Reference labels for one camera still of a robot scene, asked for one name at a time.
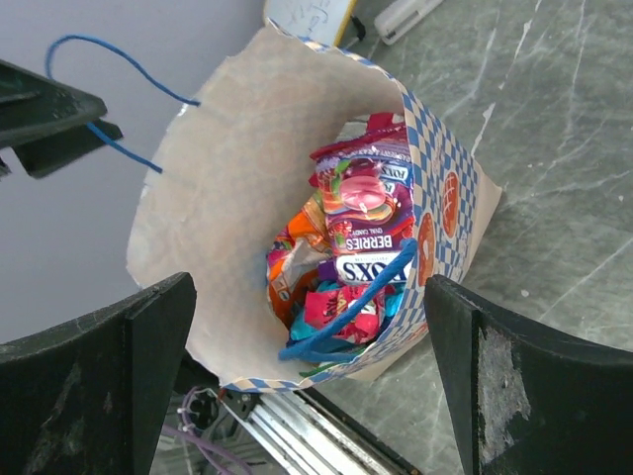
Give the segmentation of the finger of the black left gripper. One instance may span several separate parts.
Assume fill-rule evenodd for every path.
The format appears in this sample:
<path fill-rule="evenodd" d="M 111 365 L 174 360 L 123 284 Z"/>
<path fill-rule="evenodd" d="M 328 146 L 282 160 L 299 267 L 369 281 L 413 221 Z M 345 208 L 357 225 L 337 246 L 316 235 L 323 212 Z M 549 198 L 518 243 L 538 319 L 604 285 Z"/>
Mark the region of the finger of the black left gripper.
<path fill-rule="evenodd" d="M 43 179 L 106 145 L 86 124 L 20 144 L 13 151 L 29 176 Z"/>
<path fill-rule="evenodd" d="M 106 114 L 95 95 L 1 62 L 2 147 L 38 141 Z"/>

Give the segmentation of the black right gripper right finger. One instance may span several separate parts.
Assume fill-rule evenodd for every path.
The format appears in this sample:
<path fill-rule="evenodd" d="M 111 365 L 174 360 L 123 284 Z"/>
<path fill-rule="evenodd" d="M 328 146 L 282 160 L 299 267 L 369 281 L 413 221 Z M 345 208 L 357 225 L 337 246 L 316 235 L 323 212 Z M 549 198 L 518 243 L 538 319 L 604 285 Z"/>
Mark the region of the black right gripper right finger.
<path fill-rule="evenodd" d="M 440 275 L 424 309 L 467 474 L 629 474 L 632 354 Z"/>

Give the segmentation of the red small snack packet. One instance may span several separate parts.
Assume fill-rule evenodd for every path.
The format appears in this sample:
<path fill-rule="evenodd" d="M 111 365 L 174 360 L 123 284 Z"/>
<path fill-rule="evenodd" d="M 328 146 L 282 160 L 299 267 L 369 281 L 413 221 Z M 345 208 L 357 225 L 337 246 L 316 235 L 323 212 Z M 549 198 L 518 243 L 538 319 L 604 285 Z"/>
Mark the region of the red small snack packet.
<path fill-rule="evenodd" d="M 367 290 L 368 285 L 322 282 L 323 289 L 308 292 L 304 322 L 321 330 L 345 313 Z M 366 343 L 375 338 L 385 318 L 385 291 L 380 290 L 360 312 L 333 337 L 350 343 Z"/>

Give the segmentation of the white marker eraser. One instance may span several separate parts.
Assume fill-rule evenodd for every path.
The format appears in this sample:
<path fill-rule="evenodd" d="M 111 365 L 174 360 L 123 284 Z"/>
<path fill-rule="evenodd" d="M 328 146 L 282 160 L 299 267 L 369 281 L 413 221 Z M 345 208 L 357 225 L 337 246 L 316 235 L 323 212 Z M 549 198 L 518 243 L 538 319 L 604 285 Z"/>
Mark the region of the white marker eraser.
<path fill-rule="evenodd" d="M 443 0 L 397 0 L 374 20 L 381 41 L 390 46 L 433 12 Z"/>

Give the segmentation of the purple Fox's berries candy bag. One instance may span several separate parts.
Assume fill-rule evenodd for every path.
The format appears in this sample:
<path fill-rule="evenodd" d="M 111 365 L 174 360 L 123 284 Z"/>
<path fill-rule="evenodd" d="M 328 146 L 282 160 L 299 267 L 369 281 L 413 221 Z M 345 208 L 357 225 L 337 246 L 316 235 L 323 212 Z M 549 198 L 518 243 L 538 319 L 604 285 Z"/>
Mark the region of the purple Fox's berries candy bag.
<path fill-rule="evenodd" d="M 311 183 L 320 193 L 332 257 L 318 265 L 322 281 L 367 284 L 413 235 L 414 174 L 407 127 L 381 114 L 364 135 L 311 154 Z"/>

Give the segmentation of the orange snack packet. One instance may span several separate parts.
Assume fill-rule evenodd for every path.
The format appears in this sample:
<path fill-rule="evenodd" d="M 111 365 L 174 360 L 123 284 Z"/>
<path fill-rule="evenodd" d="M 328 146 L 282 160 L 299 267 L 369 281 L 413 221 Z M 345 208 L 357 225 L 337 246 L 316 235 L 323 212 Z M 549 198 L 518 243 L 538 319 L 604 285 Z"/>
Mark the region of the orange snack packet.
<path fill-rule="evenodd" d="M 316 190 L 273 240 L 267 253 L 268 301 L 289 329 L 306 295 L 317 286 L 317 266 L 332 257 L 321 193 Z"/>

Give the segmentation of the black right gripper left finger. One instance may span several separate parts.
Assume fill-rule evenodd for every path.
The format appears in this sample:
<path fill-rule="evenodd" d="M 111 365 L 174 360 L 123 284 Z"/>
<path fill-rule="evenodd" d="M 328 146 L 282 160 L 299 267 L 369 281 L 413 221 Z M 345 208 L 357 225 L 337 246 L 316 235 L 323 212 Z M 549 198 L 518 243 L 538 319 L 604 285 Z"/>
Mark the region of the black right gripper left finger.
<path fill-rule="evenodd" d="M 148 473 L 196 299 L 180 272 L 2 344 L 2 473 Z"/>

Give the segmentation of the checkered blue paper bag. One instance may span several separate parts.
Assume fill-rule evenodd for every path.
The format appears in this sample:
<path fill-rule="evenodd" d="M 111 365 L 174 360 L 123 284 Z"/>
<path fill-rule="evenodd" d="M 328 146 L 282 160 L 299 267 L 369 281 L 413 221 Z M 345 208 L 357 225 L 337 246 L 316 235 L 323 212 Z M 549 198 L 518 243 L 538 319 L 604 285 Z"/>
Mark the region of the checkered blue paper bag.
<path fill-rule="evenodd" d="M 381 114 L 407 127 L 413 235 L 331 324 L 308 326 L 304 303 L 287 329 L 268 301 L 267 253 L 318 190 L 311 154 L 364 135 Z M 184 101 L 147 169 L 128 271 L 142 287 L 176 271 L 192 276 L 187 352 L 240 392 L 377 379 L 427 334 L 427 279 L 464 278 L 501 196 L 442 121 L 387 71 L 273 26 Z M 378 335 L 360 344 L 334 338 L 380 290 L 386 315 Z"/>

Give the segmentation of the aluminium rail frame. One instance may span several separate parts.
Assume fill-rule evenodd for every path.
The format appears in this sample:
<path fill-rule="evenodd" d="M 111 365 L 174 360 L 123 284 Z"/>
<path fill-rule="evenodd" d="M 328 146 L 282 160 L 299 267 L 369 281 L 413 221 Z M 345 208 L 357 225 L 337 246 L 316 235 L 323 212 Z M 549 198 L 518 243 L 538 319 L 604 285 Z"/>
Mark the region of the aluminium rail frame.
<path fill-rule="evenodd" d="M 173 396 L 154 474 L 416 474 L 316 390 L 193 388 Z"/>

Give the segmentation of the yellow framed whiteboard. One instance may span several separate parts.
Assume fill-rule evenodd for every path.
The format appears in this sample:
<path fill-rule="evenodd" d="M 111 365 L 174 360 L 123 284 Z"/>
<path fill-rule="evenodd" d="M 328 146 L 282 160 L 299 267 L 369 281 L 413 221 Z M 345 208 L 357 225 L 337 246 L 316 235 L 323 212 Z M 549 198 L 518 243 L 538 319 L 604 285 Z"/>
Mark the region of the yellow framed whiteboard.
<path fill-rule="evenodd" d="M 355 0 L 267 0 L 263 19 L 301 39 L 338 47 L 351 27 L 352 45 L 362 42 L 367 30 L 354 14 Z"/>

